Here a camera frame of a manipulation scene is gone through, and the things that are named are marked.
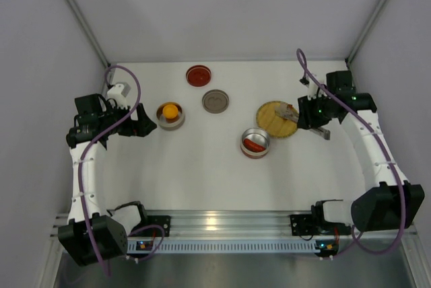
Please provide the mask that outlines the red sausage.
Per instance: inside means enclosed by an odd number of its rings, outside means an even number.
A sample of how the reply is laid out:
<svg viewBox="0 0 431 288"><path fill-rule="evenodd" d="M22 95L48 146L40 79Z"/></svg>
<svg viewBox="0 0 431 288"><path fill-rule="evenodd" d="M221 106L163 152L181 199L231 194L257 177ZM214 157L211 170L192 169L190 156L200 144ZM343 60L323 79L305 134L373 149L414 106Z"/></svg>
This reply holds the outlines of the red sausage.
<svg viewBox="0 0 431 288"><path fill-rule="evenodd" d="M250 139L244 139L243 145L252 152L260 153L266 150L266 148L258 143L251 141Z"/></svg>

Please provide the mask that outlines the orange fruit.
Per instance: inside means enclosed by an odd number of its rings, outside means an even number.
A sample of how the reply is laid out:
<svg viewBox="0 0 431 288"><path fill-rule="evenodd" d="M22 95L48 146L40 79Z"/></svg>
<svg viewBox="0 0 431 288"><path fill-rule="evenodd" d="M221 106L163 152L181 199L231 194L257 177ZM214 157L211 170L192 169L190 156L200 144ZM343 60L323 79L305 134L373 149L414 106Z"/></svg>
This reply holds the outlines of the orange fruit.
<svg viewBox="0 0 431 288"><path fill-rule="evenodd" d="M167 104L162 109L162 114L166 120L176 120L178 118L178 107L175 104Z"/></svg>

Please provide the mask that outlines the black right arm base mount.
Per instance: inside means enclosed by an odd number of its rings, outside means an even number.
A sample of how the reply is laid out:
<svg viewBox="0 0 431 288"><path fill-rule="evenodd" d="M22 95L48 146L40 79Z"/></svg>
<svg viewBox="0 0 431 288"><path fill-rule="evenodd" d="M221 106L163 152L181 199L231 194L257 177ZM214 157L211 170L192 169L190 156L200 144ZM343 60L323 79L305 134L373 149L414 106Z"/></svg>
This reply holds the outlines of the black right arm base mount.
<svg viewBox="0 0 431 288"><path fill-rule="evenodd" d="M293 236L347 236L351 227L342 223L331 223L312 214L292 214L289 216Z"/></svg>

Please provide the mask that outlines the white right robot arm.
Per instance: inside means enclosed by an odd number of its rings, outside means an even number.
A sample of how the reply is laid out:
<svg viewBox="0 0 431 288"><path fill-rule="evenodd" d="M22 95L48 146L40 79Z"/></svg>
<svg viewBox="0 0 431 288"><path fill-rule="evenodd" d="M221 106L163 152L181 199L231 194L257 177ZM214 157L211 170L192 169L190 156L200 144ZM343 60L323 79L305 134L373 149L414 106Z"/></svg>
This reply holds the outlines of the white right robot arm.
<svg viewBox="0 0 431 288"><path fill-rule="evenodd" d="M356 91L350 71L328 73L322 86L307 76L300 81L309 94L298 98L298 128L317 129L337 120L353 145L365 183L364 194L353 201L317 202L322 218L361 232L408 228L425 193L409 183L395 162L372 96Z"/></svg>

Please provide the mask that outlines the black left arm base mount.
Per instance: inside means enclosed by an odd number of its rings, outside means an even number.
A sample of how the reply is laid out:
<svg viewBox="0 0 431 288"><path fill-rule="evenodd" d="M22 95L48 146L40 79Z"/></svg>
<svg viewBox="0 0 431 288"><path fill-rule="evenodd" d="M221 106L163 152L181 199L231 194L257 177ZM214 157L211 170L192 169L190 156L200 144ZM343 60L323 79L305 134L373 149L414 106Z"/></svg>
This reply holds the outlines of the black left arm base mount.
<svg viewBox="0 0 431 288"><path fill-rule="evenodd" d="M171 216L170 215L149 215L147 217L147 225L159 225L164 232L166 237L170 236L171 228ZM142 234L144 237L157 237L161 238L162 234L159 229L154 227L145 230Z"/></svg>

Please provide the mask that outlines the steel food tongs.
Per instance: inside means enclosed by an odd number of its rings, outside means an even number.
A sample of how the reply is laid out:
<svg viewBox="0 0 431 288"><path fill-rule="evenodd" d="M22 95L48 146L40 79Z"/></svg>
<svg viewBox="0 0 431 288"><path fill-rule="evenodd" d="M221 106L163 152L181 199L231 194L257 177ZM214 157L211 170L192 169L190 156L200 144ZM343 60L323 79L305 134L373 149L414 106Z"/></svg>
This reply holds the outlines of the steel food tongs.
<svg viewBox="0 0 431 288"><path fill-rule="evenodd" d="M292 122L295 122L295 123L297 123L298 122L298 119L299 119L299 113L297 113L297 111L296 111L296 109L293 107L293 105L291 105L291 104L289 104L290 105L290 108L292 109L292 111L294 111L294 117L293 118L290 118L290 119L285 119L285 120L290 120L290 121L292 121ZM278 114L277 114L277 108L278 108L278 106L276 106L275 107L275 114L277 115L277 116L279 116ZM327 140L327 141L329 141L330 139L331 139L331 131L330 130L327 130L327 129L325 129L325 128L323 128L323 127L318 127L318 128L313 128L313 129L309 129L309 131L310 132L312 132L312 133L314 133L314 134L316 134L316 135L318 135L318 136L320 136L320 137L322 137L322 138L324 138L324 140Z"/></svg>

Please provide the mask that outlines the red chicken wing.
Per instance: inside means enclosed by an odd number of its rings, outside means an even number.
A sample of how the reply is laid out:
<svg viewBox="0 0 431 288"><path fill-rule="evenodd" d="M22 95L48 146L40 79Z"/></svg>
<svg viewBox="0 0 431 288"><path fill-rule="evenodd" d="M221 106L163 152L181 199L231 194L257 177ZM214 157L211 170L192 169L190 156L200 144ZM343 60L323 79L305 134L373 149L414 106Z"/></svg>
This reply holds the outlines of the red chicken wing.
<svg viewBox="0 0 431 288"><path fill-rule="evenodd" d="M277 114L285 119L294 117L294 111L292 111L289 104L280 104L277 108Z"/></svg>

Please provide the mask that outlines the taupe round lid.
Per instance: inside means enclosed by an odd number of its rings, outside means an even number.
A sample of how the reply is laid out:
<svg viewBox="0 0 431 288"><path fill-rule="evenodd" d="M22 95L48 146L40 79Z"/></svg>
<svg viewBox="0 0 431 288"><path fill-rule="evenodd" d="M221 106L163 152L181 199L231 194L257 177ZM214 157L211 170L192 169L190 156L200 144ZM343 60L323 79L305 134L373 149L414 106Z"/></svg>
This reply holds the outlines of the taupe round lid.
<svg viewBox="0 0 431 288"><path fill-rule="evenodd" d="M229 96L220 89L209 90L202 97L203 108L212 114L223 113L228 108L229 103Z"/></svg>

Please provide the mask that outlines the taupe steel lunch bowl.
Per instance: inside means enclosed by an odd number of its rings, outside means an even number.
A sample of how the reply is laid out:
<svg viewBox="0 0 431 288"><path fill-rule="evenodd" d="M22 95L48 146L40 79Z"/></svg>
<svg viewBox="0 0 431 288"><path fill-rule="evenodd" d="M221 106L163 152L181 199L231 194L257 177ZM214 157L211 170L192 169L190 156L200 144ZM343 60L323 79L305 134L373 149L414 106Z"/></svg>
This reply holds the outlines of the taupe steel lunch bowl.
<svg viewBox="0 0 431 288"><path fill-rule="evenodd" d="M176 102L166 102L158 107L156 118L159 126L166 131L179 129L185 122L185 112Z"/></svg>

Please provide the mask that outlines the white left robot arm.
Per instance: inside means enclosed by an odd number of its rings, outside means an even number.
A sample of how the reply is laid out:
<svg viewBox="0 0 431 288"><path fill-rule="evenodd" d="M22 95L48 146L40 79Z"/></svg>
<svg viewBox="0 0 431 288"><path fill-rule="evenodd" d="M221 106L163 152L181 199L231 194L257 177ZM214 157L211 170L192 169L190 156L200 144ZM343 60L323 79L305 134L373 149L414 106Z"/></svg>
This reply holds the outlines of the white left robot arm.
<svg viewBox="0 0 431 288"><path fill-rule="evenodd" d="M66 225L58 239L79 266L123 256L127 238L149 224L140 201L108 210L103 197L103 167L111 135L145 137L156 129L143 104L121 105L119 98L90 94L75 99L77 114L66 142L73 163L73 195Z"/></svg>

